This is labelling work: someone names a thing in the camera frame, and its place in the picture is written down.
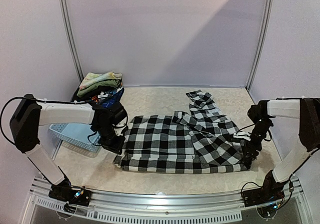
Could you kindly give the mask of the black white checkered shirt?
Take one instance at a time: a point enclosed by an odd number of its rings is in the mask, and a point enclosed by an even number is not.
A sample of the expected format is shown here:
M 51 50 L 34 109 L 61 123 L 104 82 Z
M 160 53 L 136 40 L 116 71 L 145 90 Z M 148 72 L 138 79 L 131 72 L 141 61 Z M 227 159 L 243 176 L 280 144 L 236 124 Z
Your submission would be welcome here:
M 247 171 L 246 141 L 230 117 L 201 90 L 186 94 L 189 112 L 135 116 L 114 165 L 124 171 L 212 174 Z

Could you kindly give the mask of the floral pastel cloth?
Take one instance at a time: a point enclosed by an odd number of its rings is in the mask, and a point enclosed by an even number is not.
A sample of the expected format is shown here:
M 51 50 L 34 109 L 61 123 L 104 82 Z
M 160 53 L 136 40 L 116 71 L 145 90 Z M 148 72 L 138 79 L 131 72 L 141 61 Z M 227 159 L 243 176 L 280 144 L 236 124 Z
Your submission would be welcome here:
M 122 77 L 123 75 L 121 73 L 115 73 L 113 71 L 107 72 L 104 74 L 95 74 L 95 73 L 89 72 L 82 80 L 79 86 L 79 89 L 84 90 L 93 84 L 96 84 L 98 82 L 105 81 L 105 80 L 120 80 L 122 79 Z

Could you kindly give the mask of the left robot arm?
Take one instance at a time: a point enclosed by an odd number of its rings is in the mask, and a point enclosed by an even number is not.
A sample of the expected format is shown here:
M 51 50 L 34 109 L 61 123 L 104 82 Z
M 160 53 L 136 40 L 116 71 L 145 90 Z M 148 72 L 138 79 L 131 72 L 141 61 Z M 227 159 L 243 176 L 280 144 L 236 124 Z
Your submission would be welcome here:
M 103 108 L 93 102 L 65 102 L 36 99 L 32 94 L 14 97 L 19 104 L 9 121 L 13 140 L 11 143 L 39 170 L 49 183 L 55 186 L 55 193 L 63 200 L 70 201 L 74 190 L 64 181 L 62 170 L 49 157 L 38 137 L 39 127 L 53 124 L 84 124 L 99 134 L 98 144 L 104 149 L 119 154 L 124 136 L 117 135 L 116 129 L 123 129 L 121 121 L 128 119 L 128 113 L 119 102 L 110 108 Z

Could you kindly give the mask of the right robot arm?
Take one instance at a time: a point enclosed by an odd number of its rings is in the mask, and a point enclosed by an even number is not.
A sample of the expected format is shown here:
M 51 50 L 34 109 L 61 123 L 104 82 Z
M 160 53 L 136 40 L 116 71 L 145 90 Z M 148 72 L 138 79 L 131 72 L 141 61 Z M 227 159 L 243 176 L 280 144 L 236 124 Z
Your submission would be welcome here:
M 262 141 L 273 126 L 273 119 L 287 119 L 289 127 L 277 128 L 278 144 L 283 144 L 288 153 L 282 161 L 265 176 L 264 187 L 258 197 L 269 202 L 278 194 L 277 186 L 289 181 L 301 166 L 320 148 L 320 102 L 319 98 L 278 98 L 261 100 L 252 105 L 247 115 L 253 130 L 245 142 L 244 162 L 250 165 L 262 150 Z

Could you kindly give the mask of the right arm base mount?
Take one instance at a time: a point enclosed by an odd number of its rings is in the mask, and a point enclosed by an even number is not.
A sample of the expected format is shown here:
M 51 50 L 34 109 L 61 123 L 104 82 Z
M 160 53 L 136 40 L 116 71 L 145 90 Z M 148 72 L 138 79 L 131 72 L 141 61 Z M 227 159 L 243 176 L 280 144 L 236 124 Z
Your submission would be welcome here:
M 278 210 L 284 204 L 286 204 L 292 196 L 294 190 L 293 183 L 291 181 L 292 175 L 289 176 L 284 182 L 277 182 L 273 175 L 273 171 L 269 171 L 263 181 L 263 184 L 259 186 L 254 182 L 247 182 L 243 185 L 240 191 L 241 198 L 244 201 L 245 207 L 266 204 L 270 202 L 276 202 L 280 200 L 279 204 L 276 204 L 273 209 Z M 285 201 L 284 186 L 289 183 L 290 196 Z M 245 190 L 244 188 L 248 184 L 254 184 L 257 186 L 255 189 Z

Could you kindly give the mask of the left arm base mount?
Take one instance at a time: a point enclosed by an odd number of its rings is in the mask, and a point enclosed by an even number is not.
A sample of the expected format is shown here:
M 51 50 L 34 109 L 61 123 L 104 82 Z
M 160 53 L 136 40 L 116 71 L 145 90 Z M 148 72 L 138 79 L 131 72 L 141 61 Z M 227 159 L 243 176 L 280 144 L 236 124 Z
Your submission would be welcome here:
M 72 186 L 67 180 L 58 185 L 52 185 L 48 196 L 58 201 L 68 202 L 70 205 L 88 207 L 92 194 L 92 191 L 88 190 L 86 187 Z

